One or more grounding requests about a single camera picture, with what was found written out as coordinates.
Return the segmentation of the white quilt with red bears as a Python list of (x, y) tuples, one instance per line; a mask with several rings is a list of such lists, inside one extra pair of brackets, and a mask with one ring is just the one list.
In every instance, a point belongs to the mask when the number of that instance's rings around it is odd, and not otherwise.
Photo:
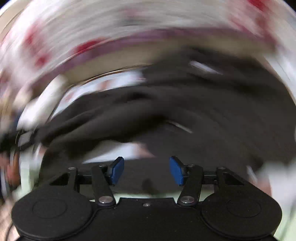
[(295, 10), (284, 1), (28, 1), (1, 36), (1, 92), (16, 95), (119, 39), (225, 30), (291, 49)]

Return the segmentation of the checked white pink bedsheet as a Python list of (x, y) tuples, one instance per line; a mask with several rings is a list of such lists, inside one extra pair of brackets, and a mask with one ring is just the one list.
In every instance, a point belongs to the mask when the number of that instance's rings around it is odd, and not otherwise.
[[(86, 83), (66, 88), (65, 77), (57, 76), (42, 92), (40, 97), (30, 101), (18, 120), (17, 128), (26, 130), (43, 124), (67, 108), (82, 95), (96, 91), (132, 86), (143, 82), (142, 74), (137, 70), (107, 74), (95, 77)], [(106, 141), (82, 158), (83, 164), (107, 162), (122, 156), (127, 160), (153, 158), (147, 146), (140, 142), (119, 143)]]

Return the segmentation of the dark grey knit sweater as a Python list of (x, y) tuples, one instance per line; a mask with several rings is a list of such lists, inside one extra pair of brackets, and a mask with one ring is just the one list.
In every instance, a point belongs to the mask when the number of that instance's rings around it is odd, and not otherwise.
[(251, 59), (185, 48), (142, 71), (138, 85), (83, 95), (41, 127), (46, 148), (38, 185), (114, 141), (136, 144), (116, 192), (173, 192), (169, 159), (247, 177), (295, 156), (295, 103), (284, 84)]

